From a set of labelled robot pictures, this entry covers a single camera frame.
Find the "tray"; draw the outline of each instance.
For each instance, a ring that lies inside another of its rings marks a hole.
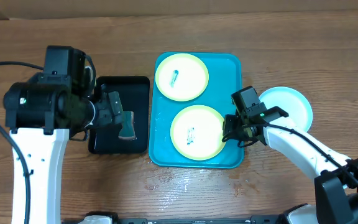
[[[101,86],[108,91],[118,91],[124,111],[134,112],[136,139],[125,141],[118,138],[121,125],[110,125],[89,131],[88,149],[93,154],[138,154],[147,150],[149,126],[149,90],[147,77],[99,77],[94,91],[100,97]]]
[[[158,65],[176,52],[167,52],[159,56]],[[223,150],[215,157],[205,161],[195,161],[181,155],[173,146],[170,137],[171,123],[183,108],[191,105],[205,105],[214,108],[223,117],[234,114],[236,107],[231,95],[242,88],[241,63],[232,54],[189,53],[200,58],[209,73],[209,82],[205,91],[194,100],[173,101],[162,95],[155,82],[153,85],[152,112],[150,119],[149,156],[160,166],[199,167],[232,169],[244,158],[244,150],[237,147],[237,141],[228,141]]]

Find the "black tray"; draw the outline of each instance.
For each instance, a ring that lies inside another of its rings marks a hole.
[[[136,139],[118,138],[121,125],[111,125],[89,131],[88,149],[93,154],[138,154],[147,150],[149,129],[150,80],[147,77],[99,77],[96,80],[94,99],[98,100],[101,87],[118,91],[124,111],[134,112]]]

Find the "wooden table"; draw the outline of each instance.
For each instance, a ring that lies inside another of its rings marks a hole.
[[[310,133],[358,157],[358,11],[0,21],[0,61],[44,64],[48,45],[90,54],[99,76],[145,75],[163,52],[229,52],[243,85],[300,90],[310,101]],[[0,67],[2,98],[31,68]],[[0,223],[10,223],[12,152],[0,136]],[[245,217],[314,202],[314,187],[286,157],[257,144],[233,170],[158,167],[149,155],[95,156],[69,142],[63,163],[62,217],[92,210],[120,217]]]

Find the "blue tray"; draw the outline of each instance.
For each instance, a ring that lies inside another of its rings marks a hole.
[[[160,55],[155,62],[158,65],[176,52]],[[155,82],[153,87],[152,112],[150,120],[149,156],[160,166],[198,167],[232,169],[240,165],[244,150],[237,147],[237,141],[228,141],[222,151],[205,161],[195,161],[181,155],[173,146],[170,128],[174,117],[191,105],[205,105],[214,108],[223,117],[234,114],[236,107],[231,95],[242,88],[241,63],[232,54],[189,53],[200,58],[209,73],[209,82],[205,91],[194,100],[173,101],[162,95]]]

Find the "wood grain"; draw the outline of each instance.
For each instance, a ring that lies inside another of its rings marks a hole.
[[[0,21],[0,61],[43,65],[48,45],[84,50],[99,76],[151,81],[163,52],[232,53],[242,63],[244,86],[259,93],[281,85],[300,90],[314,111],[310,133],[358,157],[358,11]],[[0,67],[0,123],[3,95],[34,72]],[[0,137],[0,223],[11,218],[11,157]],[[158,167],[147,154],[95,156],[80,142],[68,144],[63,163],[63,218],[92,210],[120,217],[241,217],[305,202],[314,202],[311,181],[261,144],[248,148],[233,170]]]

